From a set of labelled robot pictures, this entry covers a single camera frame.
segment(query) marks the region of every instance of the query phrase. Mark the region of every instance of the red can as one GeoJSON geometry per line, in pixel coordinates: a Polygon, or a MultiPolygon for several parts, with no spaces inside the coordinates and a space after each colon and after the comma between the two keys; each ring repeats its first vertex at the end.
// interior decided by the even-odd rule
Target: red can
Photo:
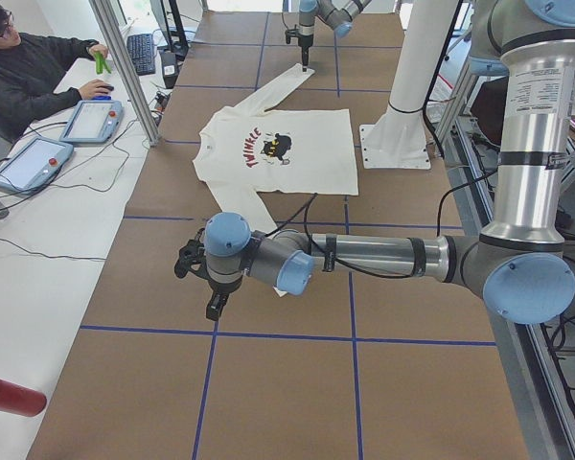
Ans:
{"type": "Polygon", "coordinates": [[[0,410],[11,414],[33,417],[47,405],[47,398],[39,391],[0,379],[0,410]]]}

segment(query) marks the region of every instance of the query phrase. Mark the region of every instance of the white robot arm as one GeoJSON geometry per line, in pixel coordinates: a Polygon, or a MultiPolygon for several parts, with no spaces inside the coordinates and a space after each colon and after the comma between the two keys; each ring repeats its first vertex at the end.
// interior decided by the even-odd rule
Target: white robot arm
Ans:
{"type": "Polygon", "coordinates": [[[481,297],[491,311],[520,323],[563,312],[575,279],[562,259],[554,220],[575,84],[575,0],[479,0],[472,54],[509,69],[494,220],[478,238],[436,240],[304,235],[273,239],[222,213],[181,249],[177,276],[192,271],[214,291],[207,317],[218,319],[242,275],[300,294],[315,267],[368,268],[387,277],[433,276],[481,297]]]}

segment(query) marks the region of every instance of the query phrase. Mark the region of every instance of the tablet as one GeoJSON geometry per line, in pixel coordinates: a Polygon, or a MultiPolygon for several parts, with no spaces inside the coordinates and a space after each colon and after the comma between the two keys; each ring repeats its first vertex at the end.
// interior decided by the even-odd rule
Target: tablet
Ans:
{"type": "Polygon", "coordinates": [[[33,194],[48,184],[66,163],[73,146],[36,137],[0,168],[0,188],[33,194]]]}
{"type": "Polygon", "coordinates": [[[119,101],[79,101],[59,136],[69,144],[103,144],[117,130],[124,109],[119,101]]]}

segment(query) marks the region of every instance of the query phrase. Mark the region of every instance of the black keyboard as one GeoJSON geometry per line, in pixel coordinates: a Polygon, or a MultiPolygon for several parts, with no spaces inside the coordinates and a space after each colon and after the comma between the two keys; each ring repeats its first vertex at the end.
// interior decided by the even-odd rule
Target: black keyboard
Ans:
{"type": "Polygon", "coordinates": [[[127,38],[126,47],[137,75],[155,73],[155,50],[152,34],[130,35],[127,38]]]}

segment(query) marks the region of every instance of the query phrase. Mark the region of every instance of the warning label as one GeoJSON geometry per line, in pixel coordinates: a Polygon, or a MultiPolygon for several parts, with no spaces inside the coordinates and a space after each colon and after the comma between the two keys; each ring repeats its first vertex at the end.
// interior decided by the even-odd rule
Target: warning label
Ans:
{"type": "Polygon", "coordinates": [[[520,72],[511,76],[507,90],[505,117],[520,115],[570,115],[575,69],[549,68],[520,72]]]}

